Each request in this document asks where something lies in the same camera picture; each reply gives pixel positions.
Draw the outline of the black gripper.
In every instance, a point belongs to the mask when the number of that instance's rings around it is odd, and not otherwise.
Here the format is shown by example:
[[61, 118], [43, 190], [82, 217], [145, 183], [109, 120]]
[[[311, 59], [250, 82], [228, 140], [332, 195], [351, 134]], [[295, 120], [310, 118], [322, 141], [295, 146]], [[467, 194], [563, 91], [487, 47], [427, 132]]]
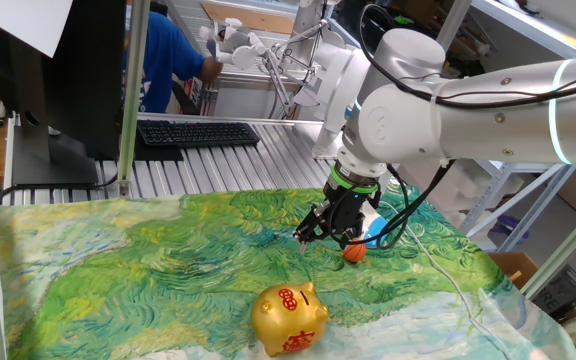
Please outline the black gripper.
[[380, 192], [375, 180], [346, 188], [336, 180], [328, 180], [323, 188], [325, 200], [313, 207], [293, 232], [299, 243], [299, 253], [305, 254], [308, 246], [324, 235], [342, 235], [345, 245], [359, 241], [363, 234], [365, 216], [361, 208], [372, 196]]

